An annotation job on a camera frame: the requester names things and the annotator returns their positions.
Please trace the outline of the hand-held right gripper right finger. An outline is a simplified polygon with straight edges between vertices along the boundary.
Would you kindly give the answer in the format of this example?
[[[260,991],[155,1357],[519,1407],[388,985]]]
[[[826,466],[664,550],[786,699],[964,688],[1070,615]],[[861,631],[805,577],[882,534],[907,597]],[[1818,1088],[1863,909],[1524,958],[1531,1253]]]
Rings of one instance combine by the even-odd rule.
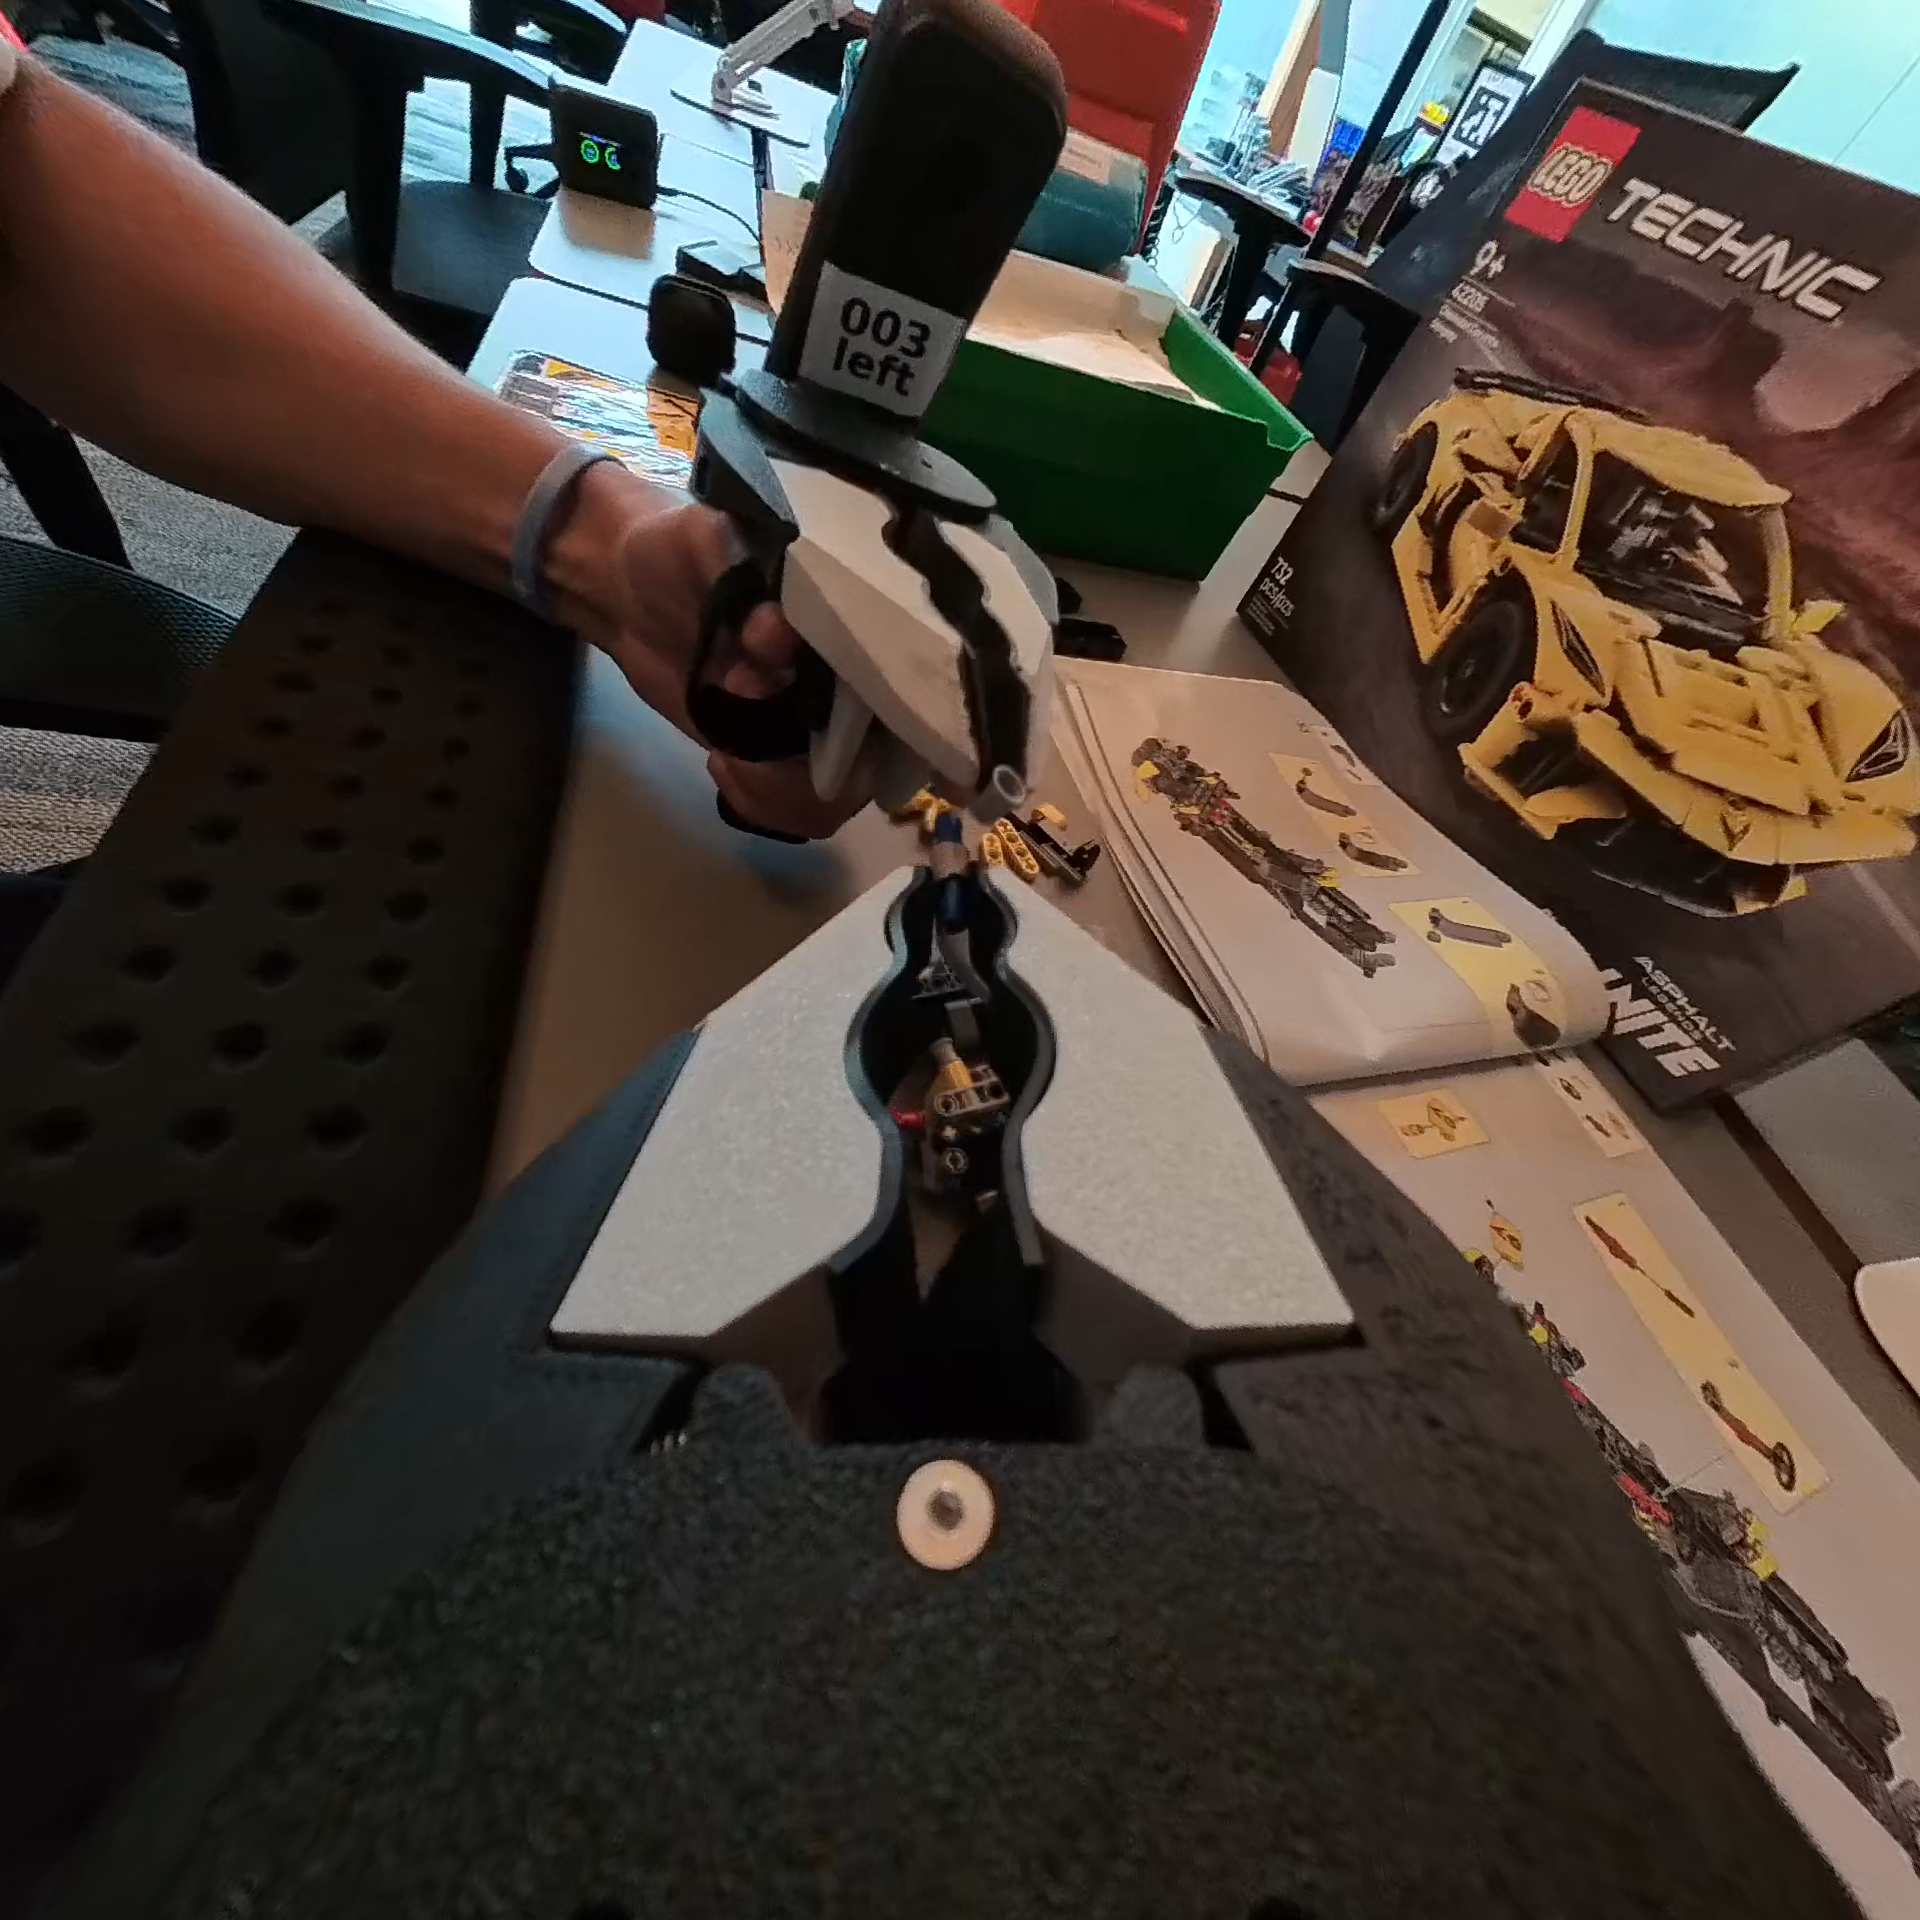
[[[1004,1206],[1061,1413],[1138,1369],[1333,1353],[1360,1314],[1187,1007],[1048,900],[981,880],[988,985],[1022,1033]]]

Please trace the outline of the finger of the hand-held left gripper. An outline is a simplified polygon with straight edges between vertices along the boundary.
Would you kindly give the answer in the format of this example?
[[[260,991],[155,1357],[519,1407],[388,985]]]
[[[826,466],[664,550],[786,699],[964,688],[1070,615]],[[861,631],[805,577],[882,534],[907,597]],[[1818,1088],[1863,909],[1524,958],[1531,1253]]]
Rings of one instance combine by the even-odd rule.
[[[984,790],[959,686],[959,631],[928,577],[888,540],[894,503],[827,466],[781,464],[798,540],[784,550],[781,610],[827,665],[827,719],[810,730],[810,777],[845,790],[878,730],[897,764]]]
[[[1031,785],[1049,713],[1058,598],[1049,567],[1004,521],[932,517],[932,609],[959,635],[959,713],[976,785],[1014,764]]]

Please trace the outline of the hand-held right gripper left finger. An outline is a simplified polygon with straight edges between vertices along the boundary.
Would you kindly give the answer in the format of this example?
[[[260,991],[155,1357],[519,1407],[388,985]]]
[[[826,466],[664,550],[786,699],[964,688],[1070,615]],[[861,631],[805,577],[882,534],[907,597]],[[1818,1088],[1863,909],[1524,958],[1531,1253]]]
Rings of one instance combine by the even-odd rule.
[[[882,1119],[854,1021],[894,978],[897,864],[699,1031],[548,1339],[581,1353],[746,1361],[786,1403],[842,1365],[834,1258],[882,1215]]]

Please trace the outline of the lego car chassis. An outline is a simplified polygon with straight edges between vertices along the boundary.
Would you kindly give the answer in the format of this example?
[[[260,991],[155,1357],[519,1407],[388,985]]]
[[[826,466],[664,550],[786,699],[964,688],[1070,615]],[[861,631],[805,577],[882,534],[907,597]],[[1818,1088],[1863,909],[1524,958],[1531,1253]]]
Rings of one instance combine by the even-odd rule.
[[[936,1040],[920,1103],[894,1103],[916,1184],[928,1197],[992,1206],[1008,1113],[1014,1095],[981,1047]]]

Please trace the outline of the lego instruction booklet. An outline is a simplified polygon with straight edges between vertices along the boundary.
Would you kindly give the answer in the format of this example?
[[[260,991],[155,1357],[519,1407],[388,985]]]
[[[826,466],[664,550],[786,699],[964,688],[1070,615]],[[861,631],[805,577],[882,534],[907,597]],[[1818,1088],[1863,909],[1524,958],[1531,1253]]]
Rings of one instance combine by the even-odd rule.
[[[1602,970],[1284,686],[1070,662],[1049,740],[1043,819],[1494,1285],[1752,1758],[1915,1917],[1915,1479],[1574,1052]]]

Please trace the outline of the person's left forearm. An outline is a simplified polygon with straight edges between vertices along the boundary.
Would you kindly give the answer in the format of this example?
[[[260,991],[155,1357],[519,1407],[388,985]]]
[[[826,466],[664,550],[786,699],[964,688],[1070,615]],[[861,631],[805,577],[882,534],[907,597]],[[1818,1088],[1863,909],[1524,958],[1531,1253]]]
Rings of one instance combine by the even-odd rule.
[[[394,324],[210,169],[5,45],[5,380],[81,439],[283,527],[348,534],[475,587],[546,590],[614,631],[614,528],[562,511],[515,574],[523,515],[569,454]]]

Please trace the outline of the pile of yellow lego pieces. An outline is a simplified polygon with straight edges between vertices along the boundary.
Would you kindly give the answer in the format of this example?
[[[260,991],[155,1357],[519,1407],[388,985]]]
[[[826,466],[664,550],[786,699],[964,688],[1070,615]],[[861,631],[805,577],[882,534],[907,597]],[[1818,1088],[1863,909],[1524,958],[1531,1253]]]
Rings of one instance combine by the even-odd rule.
[[[970,819],[956,805],[938,800],[932,790],[912,791],[901,805],[888,808],[889,819],[916,825],[920,843],[936,843],[945,819],[959,825],[959,843],[984,869],[1004,869],[1031,887],[1058,881],[1084,887],[1105,856],[1105,843],[1070,843],[1066,812],[1054,805],[1035,805],[1026,817],[997,817],[988,825]]]

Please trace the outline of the lego set box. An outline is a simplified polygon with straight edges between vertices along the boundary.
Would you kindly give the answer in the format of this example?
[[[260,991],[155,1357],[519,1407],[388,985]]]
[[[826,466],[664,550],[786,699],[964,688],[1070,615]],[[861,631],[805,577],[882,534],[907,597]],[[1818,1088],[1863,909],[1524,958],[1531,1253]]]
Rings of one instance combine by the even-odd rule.
[[[1675,1113],[1915,999],[1915,198],[1625,55],[1531,116],[1240,619]]]

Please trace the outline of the person's left hand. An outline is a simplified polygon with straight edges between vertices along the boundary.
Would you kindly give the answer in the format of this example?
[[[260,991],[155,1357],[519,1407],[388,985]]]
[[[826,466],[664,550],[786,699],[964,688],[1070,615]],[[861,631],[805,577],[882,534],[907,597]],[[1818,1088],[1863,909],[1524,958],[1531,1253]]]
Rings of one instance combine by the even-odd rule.
[[[805,760],[724,757],[686,709],[711,587],[741,556],[729,517],[675,502],[622,466],[592,466],[548,546],[546,577],[558,619],[604,648],[662,719],[705,745],[711,785],[746,831],[827,843],[875,800],[868,760],[826,800]]]

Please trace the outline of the teal wrapped package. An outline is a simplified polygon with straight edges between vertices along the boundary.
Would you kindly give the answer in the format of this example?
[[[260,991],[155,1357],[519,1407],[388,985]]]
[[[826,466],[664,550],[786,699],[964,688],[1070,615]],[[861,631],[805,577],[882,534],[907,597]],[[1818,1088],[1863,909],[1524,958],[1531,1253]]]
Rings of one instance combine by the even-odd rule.
[[[1014,252],[1084,275],[1113,275],[1138,245],[1151,174],[1142,158],[1115,158],[1110,181],[1054,169]]]

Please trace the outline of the green plastic bin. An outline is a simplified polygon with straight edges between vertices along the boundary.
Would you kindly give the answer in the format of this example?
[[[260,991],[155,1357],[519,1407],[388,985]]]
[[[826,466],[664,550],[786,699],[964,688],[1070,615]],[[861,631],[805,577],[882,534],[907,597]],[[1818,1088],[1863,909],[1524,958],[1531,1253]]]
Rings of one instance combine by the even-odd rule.
[[[959,349],[923,417],[1043,556],[1199,581],[1310,445],[1310,425],[1142,264],[1110,275],[1174,304],[1162,400],[1004,349]]]

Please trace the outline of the red plastic carry case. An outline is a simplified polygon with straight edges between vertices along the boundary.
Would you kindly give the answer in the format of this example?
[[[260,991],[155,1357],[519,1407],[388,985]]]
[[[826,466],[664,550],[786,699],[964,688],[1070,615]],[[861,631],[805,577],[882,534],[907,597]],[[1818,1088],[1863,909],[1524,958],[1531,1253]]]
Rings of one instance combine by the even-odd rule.
[[[1155,200],[1188,96],[1199,87],[1220,0],[1008,0],[1058,57],[1066,122],[1142,158]]]

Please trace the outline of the small black rounded device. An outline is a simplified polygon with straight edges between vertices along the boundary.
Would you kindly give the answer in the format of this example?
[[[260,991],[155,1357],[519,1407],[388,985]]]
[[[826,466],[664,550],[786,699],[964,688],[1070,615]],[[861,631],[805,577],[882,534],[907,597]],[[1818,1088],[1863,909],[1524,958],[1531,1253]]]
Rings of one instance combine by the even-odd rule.
[[[662,373],[716,392],[736,373],[736,304],[686,275],[662,275],[643,304],[643,345]]]

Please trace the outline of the small black display device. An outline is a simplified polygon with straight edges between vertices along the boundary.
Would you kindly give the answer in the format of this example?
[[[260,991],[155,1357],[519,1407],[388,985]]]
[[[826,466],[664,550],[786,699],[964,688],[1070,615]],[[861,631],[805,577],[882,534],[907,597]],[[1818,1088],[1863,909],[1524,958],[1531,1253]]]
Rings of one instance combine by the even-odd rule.
[[[558,185],[608,204],[655,210],[662,122],[604,87],[554,80],[546,90]]]

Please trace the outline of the white document stand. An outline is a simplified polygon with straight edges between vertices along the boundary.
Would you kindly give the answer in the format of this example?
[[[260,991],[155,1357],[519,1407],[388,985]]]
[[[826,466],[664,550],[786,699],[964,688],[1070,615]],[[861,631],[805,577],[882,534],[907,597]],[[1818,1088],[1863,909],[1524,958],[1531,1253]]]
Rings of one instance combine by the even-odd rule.
[[[1863,1264],[1854,1306],[1887,1365],[1920,1397],[1920,1258]]]

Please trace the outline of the teal mesh office chair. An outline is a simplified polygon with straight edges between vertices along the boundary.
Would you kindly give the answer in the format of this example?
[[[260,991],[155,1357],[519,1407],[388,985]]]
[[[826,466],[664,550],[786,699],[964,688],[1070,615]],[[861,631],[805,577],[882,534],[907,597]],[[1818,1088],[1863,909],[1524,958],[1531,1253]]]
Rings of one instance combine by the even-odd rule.
[[[0,540],[0,722],[162,744],[234,615],[127,567]]]

